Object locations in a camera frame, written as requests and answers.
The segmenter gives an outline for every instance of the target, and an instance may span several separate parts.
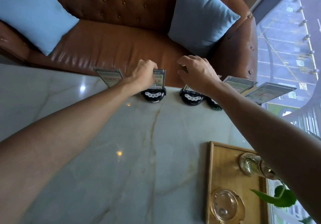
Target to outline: hand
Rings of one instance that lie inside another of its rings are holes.
[[[153,69],[157,69],[157,64],[153,61],[139,60],[136,67],[131,72],[131,75],[123,79],[123,82],[131,85],[133,94],[146,90],[150,88],[155,81]]]
[[[181,79],[193,90],[209,96],[211,88],[221,80],[205,58],[199,56],[182,56],[177,63],[186,66],[188,73],[178,70]]]

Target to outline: marble table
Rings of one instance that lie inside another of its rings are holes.
[[[86,76],[0,64],[0,141],[106,89]],[[203,223],[208,141],[251,148],[224,111],[185,105],[167,87],[136,95],[65,165],[21,223]]]

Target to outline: forearm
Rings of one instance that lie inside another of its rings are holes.
[[[0,215],[19,220],[41,189],[131,96],[114,86],[29,125],[0,144]]]
[[[321,194],[308,191],[319,189],[318,181],[308,179],[321,176],[321,142],[250,102],[225,83],[211,91],[211,97],[255,151],[295,193],[314,220],[321,223]]]

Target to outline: brown leather sofa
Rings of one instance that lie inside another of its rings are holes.
[[[6,56],[34,67],[96,75],[92,67],[126,68],[150,59],[166,69],[166,85],[183,87],[176,60],[191,53],[172,41],[176,0],[58,0],[79,23],[64,35],[49,56],[43,55],[13,28],[0,21],[0,49]],[[228,75],[256,79],[255,19],[243,0],[222,0],[241,18],[207,58],[224,79]]]

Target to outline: sofa cushion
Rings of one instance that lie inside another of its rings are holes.
[[[176,0],[168,36],[201,57],[240,18],[221,0]]]
[[[49,56],[30,51],[28,62],[65,71],[97,75],[92,67],[120,68],[126,74],[128,66],[139,59],[150,59],[158,68],[166,69],[166,85],[182,88],[184,83],[176,61],[190,55],[166,34],[139,28],[80,20],[64,35]]]
[[[17,29],[45,55],[79,21],[57,0],[0,0],[0,19]]]

